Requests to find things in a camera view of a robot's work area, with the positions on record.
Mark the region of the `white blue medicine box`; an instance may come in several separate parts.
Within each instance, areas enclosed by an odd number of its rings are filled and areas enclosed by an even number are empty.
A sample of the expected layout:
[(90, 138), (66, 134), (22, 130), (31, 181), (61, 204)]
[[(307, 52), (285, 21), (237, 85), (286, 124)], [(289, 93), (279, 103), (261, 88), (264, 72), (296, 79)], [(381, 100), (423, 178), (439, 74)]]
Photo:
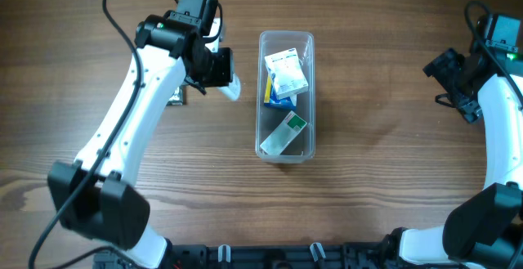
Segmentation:
[(308, 91), (309, 83), (302, 71), (296, 48), (265, 56), (264, 60), (278, 99)]

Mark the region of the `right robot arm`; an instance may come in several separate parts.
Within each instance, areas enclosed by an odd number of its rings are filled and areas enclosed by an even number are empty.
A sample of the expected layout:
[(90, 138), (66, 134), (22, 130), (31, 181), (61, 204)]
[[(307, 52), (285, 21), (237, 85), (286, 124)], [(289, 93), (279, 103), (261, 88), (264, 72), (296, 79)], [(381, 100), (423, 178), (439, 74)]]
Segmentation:
[(484, 120), (485, 184), (444, 225), (403, 229), (389, 240), (412, 267), (522, 266), (522, 22), (487, 13), (469, 27), (469, 56), (449, 49), (423, 71), (466, 121)]

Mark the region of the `blue yellow lozenge box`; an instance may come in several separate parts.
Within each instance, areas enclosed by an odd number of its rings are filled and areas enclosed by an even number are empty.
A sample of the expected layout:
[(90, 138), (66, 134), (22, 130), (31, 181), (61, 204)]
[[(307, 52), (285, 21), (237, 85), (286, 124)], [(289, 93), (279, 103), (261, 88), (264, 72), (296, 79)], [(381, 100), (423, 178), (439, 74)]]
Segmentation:
[(269, 108), (282, 110), (295, 110), (297, 108), (297, 96), (293, 95), (279, 99), (275, 94), (275, 89), (270, 75), (267, 76), (266, 90), (264, 93), (263, 104)]

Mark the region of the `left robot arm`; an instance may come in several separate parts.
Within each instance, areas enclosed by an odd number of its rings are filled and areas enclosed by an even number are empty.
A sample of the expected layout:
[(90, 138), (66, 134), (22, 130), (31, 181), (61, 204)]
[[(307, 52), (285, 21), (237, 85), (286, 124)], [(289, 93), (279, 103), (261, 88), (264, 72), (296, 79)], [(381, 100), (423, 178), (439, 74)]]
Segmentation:
[(148, 16), (128, 41), (132, 62), (122, 87), (91, 140), (70, 164), (47, 177), (54, 223), (103, 242), (136, 267), (161, 268), (170, 241), (150, 225), (150, 205), (135, 189), (145, 148), (173, 93), (182, 86), (241, 93), (233, 53), (221, 46), (218, 0), (176, 0), (176, 9)]

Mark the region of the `white green slim box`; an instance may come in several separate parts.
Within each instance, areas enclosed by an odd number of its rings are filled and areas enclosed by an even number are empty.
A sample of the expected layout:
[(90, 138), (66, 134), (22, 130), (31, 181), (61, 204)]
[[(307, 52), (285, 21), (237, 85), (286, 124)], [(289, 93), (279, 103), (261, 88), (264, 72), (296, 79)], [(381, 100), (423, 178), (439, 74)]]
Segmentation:
[(267, 155), (281, 155), (306, 125), (305, 119), (290, 111), (276, 129), (261, 143), (261, 149)]

